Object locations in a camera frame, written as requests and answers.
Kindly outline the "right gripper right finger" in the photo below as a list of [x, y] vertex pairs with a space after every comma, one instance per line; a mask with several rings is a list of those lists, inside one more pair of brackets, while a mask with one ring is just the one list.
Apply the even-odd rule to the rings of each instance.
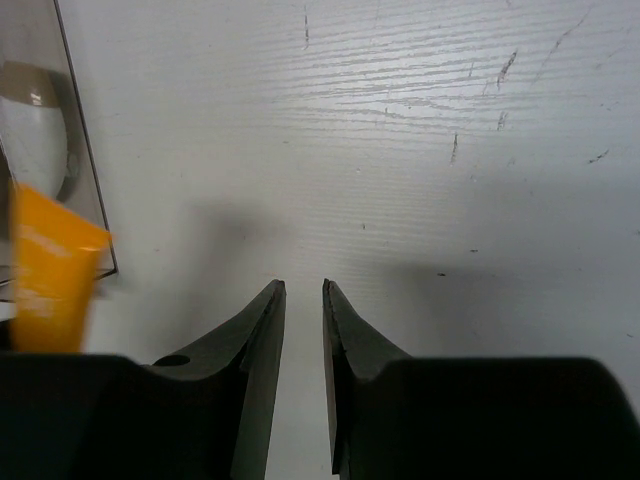
[[342, 479], [635, 479], [639, 423], [580, 357], [416, 358], [322, 287], [331, 468]]

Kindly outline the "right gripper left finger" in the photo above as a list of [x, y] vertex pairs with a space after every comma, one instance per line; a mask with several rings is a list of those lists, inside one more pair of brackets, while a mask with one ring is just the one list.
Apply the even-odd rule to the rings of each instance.
[[261, 479], [271, 438], [286, 289], [141, 365], [27, 354], [1, 324], [5, 479]]

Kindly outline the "orange tube white cap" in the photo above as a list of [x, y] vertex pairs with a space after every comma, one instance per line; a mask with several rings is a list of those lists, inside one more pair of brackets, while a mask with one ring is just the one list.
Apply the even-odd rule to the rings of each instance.
[[82, 350], [96, 277], [111, 235], [34, 188], [12, 188], [12, 348]]

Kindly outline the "white oval compact case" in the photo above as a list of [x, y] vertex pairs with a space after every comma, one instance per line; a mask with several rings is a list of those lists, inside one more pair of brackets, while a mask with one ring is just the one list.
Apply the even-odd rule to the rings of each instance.
[[1, 143], [13, 180], [66, 202], [78, 177], [64, 78], [19, 60], [1, 65]]

